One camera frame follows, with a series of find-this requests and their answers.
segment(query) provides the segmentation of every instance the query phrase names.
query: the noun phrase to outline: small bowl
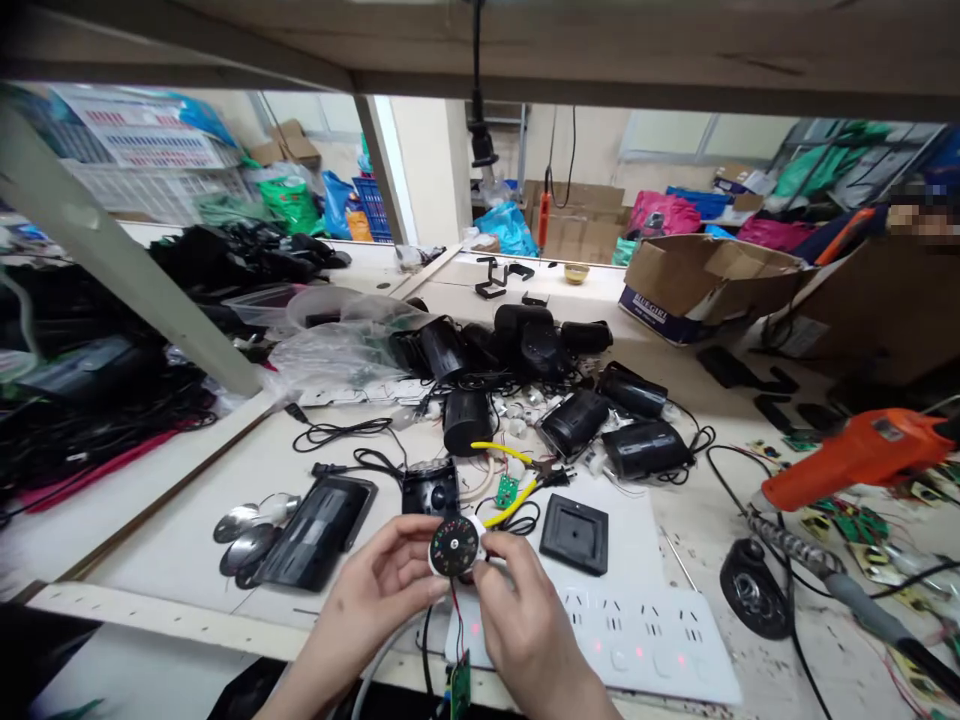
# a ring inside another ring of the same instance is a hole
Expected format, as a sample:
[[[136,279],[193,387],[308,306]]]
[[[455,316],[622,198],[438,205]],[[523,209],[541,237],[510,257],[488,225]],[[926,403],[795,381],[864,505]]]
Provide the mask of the small bowl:
[[[582,285],[587,279],[587,273],[590,272],[589,265],[580,265],[579,263],[567,263],[563,266],[564,277],[571,285]]]

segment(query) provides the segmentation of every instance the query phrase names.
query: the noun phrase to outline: orange handle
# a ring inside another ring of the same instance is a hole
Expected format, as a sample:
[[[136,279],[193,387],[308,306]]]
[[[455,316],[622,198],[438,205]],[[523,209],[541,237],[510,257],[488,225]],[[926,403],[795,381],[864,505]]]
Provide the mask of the orange handle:
[[[840,251],[853,239],[854,233],[860,229],[860,226],[872,218],[876,212],[873,208],[864,208],[858,211],[850,218],[850,222],[844,225],[843,230],[838,232],[837,236],[830,241],[827,249],[820,253],[820,257],[817,258],[814,265],[823,267],[832,263],[840,254]]]
[[[540,225],[537,228],[537,247],[540,248],[540,254],[547,246],[547,224],[550,222],[550,193],[543,193],[540,196]]]

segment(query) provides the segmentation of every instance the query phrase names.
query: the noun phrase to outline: open cardboard box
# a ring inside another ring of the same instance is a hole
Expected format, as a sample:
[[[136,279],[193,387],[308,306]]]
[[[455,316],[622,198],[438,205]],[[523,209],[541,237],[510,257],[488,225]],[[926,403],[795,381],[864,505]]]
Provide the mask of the open cardboard box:
[[[891,208],[890,235],[828,266],[829,276],[791,312],[780,351],[833,375],[871,371],[904,385],[960,357],[960,238]]]
[[[561,200],[567,184],[555,183]],[[542,182],[524,184],[524,218],[536,239],[540,226]],[[608,185],[571,183],[570,199],[565,207],[551,206],[547,221],[547,260],[609,265],[617,247],[617,238],[630,219],[630,208],[623,205],[623,189]]]
[[[816,274],[798,258],[710,235],[643,240],[620,307],[665,340],[687,345],[776,312]]]

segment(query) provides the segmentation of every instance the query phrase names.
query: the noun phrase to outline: white cable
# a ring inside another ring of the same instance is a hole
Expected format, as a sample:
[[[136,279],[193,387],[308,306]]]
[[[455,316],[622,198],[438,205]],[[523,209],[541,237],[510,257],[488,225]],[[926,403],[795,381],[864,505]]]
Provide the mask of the white cable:
[[[493,458],[490,457],[490,453],[484,453],[484,456],[487,458],[487,474],[484,476],[483,482],[477,485],[477,487],[460,493],[461,503],[472,502],[482,495],[485,495],[487,488],[490,486],[490,482],[493,480]]]
[[[6,285],[7,289],[16,295],[17,300],[20,301],[20,334],[23,335],[23,340],[31,353],[31,359],[26,368],[21,369],[13,377],[9,378],[9,380],[15,380],[18,377],[23,377],[27,373],[33,372],[37,365],[40,364],[43,353],[40,350],[40,345],[37,343],[36,336],[33,334],[33,300],[30,299],[30,293],[24,290],[20,283],[7,275],[7,271],[2,268],[0,268],[0,283]]]
[[[360,710],[363,708],[363,701],[367,699],[367,692],[370,690],[370,683],[373,682],[373,676],[376,675],[377,670],[380,669],[383,659],[396,644],[397,640],[400,639],[400,636],[403,635],[403,633],[405,633],[410,627],[419,623],[421,617],[423,617],[423,612],[418,612],[412,618],[407,620],[403,625],[400,626],[399,630],[390,636],[390,638],[383,644],[383,647],[377,651],[377,654],[373,658],[373,662],[370,664],[370,672],[368,672],[367,676],[363,679],[363,683],[360,685],[360,692],[357,693],[357,699],[353,702],[353,712],[350,713],[350,720],[360,720]]]

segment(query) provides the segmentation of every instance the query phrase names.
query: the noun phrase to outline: black rectangular device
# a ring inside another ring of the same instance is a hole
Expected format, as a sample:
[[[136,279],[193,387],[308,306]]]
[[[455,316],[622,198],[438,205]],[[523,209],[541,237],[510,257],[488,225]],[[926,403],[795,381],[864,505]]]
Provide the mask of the black rectangular device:
[[[377,486],[368,480],[339,475],[317,480],[254,580],[322,590],[340,553],[353,547],[376,496]]]

